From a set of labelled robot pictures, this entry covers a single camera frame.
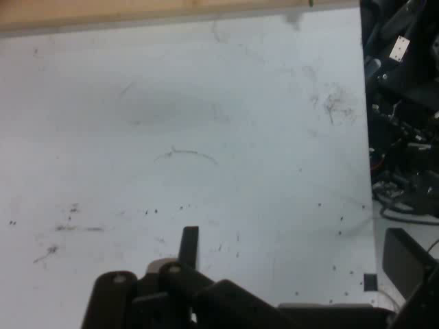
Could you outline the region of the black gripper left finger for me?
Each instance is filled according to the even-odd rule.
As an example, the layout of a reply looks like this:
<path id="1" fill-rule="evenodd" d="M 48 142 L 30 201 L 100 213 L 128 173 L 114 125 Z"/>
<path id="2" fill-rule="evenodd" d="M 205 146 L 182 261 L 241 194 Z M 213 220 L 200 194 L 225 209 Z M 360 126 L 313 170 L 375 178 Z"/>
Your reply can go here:
<path id="1" fill-rule="evenodd" d="M 275 328 L 278 310 L 229 280 L 196 269 L 199 228 L 182 231 L 176 260 L 137 278 L 129 271 L 95 281 L 83 328 Z"/>

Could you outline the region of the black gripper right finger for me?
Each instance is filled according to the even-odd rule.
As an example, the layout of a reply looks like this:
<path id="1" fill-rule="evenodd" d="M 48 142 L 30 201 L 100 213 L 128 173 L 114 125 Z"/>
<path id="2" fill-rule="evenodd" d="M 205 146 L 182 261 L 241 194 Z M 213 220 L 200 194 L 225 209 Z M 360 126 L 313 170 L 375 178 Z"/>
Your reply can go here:
<path id="1" fill-rule="evenodd" d="M 402 228 L 385 231 L 383 271 L 405 299 L 390 328 L 438 327 L 438 261 Z"/>

